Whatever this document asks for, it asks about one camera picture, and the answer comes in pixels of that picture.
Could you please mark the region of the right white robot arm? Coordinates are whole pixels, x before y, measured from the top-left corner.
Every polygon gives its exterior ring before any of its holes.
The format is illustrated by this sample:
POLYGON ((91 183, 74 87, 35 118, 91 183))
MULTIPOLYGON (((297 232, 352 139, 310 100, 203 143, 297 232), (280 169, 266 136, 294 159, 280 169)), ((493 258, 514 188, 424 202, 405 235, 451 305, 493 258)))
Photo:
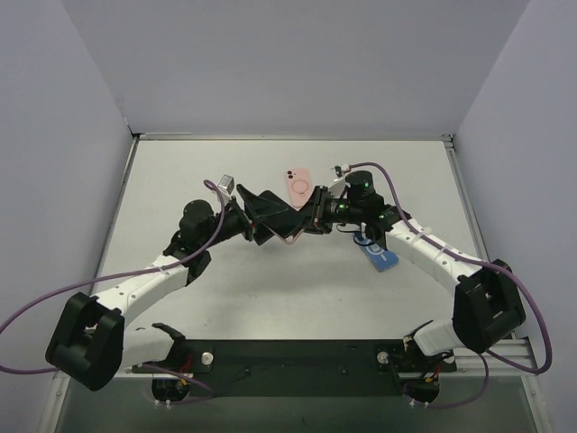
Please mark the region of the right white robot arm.
POLYGON ((453 297, 453 313, 409 336, 422 355, 455 348, 483 354, 525 322, 519 285, 504 262, 484 262, 430 235, 399 204, 385 201, 366 170, 347 174, 342 184, 339 193, 316 186, 295 207, 282 202, 281 220, 288 228, 281 236, 321 235, 337 224, 355 225, 379 247, 432 276, 453 297))

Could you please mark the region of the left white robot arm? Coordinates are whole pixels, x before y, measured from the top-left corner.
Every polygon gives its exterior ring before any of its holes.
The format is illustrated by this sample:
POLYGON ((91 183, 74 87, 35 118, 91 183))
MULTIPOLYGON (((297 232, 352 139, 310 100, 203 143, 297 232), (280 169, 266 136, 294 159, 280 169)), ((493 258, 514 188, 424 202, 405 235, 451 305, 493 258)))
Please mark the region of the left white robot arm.
POLYGON ((107 385, 124 368, 156 363, 177 370, 187 339, 176 329, 153 323, 129 330, 135 319, 171 293, 198 279, 211 262, 209 249, 240 235, 262 244, 299 229, 295 208, 269 191, 260 195, 237 186, 234 198, 206 181, 221 208, 196 199, 187 203, 167 248, 145 269, 117 275, 119 284, 88 296, 68 299, 46 350, 46 361, 91 391, 107 385))

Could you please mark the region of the black smartphone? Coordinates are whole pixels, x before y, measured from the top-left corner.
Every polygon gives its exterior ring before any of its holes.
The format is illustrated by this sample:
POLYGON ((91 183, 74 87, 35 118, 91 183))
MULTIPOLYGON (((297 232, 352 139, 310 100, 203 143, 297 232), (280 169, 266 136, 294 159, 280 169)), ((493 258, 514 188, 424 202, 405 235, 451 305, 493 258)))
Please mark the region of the black smartphone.
POLYGON ((288 210, 280 216, 274 216, 266 220, 263 224, 266 225, 284 225, 288 228, 288 233, 294 232, 298 229, 305 228, 305 217, 293 208, 288 210))

